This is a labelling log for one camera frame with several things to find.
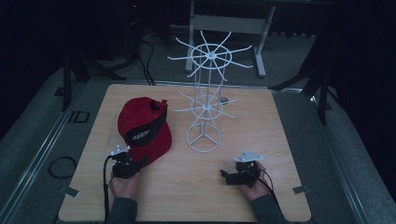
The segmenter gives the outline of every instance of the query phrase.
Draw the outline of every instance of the red baseball cap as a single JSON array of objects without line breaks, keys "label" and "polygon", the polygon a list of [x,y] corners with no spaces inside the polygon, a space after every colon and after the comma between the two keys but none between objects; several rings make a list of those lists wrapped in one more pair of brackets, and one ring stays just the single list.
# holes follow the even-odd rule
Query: red baseball cap
[{"label": "red baseball cap", "polygon": [[166,122],[166,100],[155,101],[148,97],[128,101],[119,115],[119,133],[133,161],[147,160],[145,166],[156,161],[172,145],[172,135]]}]

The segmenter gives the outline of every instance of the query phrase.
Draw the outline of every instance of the sleeve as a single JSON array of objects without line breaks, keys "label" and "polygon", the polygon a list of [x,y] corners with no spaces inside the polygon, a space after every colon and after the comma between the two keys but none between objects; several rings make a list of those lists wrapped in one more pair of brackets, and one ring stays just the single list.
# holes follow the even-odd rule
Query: sleeve
[{"label": "sleeve", "polygon": [[127,198],[115,198],[106,224],[134,223],[137,215],[137,202]]},{"label": "sleeve", "polygon": [[273,223],[273,224],[284,224],[289,223],[282,212],[277,207],[274,199],[270,194],[261,196],[251,201],[254,214],[260,224],[262,223]]}]

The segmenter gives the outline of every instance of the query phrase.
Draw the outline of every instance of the human hand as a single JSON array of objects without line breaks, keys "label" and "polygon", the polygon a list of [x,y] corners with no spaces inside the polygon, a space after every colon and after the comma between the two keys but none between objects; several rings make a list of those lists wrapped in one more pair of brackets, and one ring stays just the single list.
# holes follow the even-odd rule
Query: human hand
[{"label": "human hand", "polygon": [[110,189],[115,198],[128,198],[133,199],[136,195],[137,180],[141,172],[137,172],[134,176],[128,179],[114,177],[110,183]]},{"label": "human hand", "polygon": [[[264,181],[266,184],[267,181],[264,179],[265,178],[265,168],[262,166],[261,163],[258,161],[255,161],[256,164],[259,166],[260,169],[260,176],[259,179]],[[266,194],[270,193],[270,190],[265,187],[263,183],[261,183],[259,180],[256,180],[254,183],[253,187],[250,188],[247,185],[238,185],[238,188],[245,194],[245,196],[248,198],[249,201],[253,201],[257,198],[260,198],[261,196],[264,196]]]}]

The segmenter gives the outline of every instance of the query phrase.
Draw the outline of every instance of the wooden table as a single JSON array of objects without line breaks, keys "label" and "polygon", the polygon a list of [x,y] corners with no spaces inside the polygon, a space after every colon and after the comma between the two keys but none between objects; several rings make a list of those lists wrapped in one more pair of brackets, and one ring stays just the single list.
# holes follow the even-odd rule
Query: wooden table
[{"label": "wooden table", "polygon": [[[169,151],[143,170],[139,181],[139,221],[256,221],[248,200],[235,186],[227,186],[219,170],[235,173],[233,157],[243,150],[263,155],[261,163],[274,182],[274,190],[285,218],[307,221],[311,213],[300,187],[293,157],[272,93],[263,89],[223,88],[223,96],[236,102],[223,112],[236,116],[216,119],[221,132],[219,147],[209,153],[192,150],[185,134],[195,120],[188,108],[193,87],[109,86],[70,187],[77,198],[64,198],[59,212],[63,221],[104,220],[103,164],[116,145],[125,146],[117,128],[118,115],[130,99],[148,96],[168,100],[167,122],[173,135]],[[110,175],[111,166],[107,165]]]}]

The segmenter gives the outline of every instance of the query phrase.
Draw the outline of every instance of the dark background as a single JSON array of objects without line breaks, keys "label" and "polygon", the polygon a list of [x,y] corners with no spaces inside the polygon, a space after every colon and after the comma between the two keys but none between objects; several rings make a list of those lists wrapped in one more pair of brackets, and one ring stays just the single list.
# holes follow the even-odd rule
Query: dark background
[{"label": "dark background", "polygon": [[[210,8],[205,5],[210,4],[208,2],[204,1],[197,10]],[[66,39],[75,46],[90,47],[84,51],[94,59],[105,57],[111,60],[114,49],[118,48],[111,45],[112,41],[104,32],[103,27],[106,25],[98,19],[98,3],[106,1],[51,1],[48,7],[62,12],[57,14],[61,17],[53,18],[54,22],[61,24],[62,29],[58,33],[50,29],[49,21],[53,20],[43,15],[39,7],[43,3],[48,2],[6,0],[0,3],[0,138],[43,82],[62,67],[64,42],[55,40],[55,36],[66,34]],[[339,1],[339,4],[342,7],[336,7],[332,13],[327,7],[279,6],[270,31],[286,33],[288,36],[318,35],[304,69],[333,60],[331,84],[337,89],[341,105],[354,123],[394,199],[396,5],[390,0]],[[170,24],[189,24],[189,1],[152,0],[139,6],[140,20],[144,25],[156,29],[164,39],[169,37]],[[245,6],[251,10],[238,11],[260,16],[262,9],[253,6]],[[233,8],[218,5],[216,12],[225,10],[237,14]],[[211,10],[207,10],[207,13],[213,13],[213,8]],[[101,38],[93,41],[92,36]],[[330,56],[329,52],[334,52],[334,46],[337,49],[335,56]]]}]

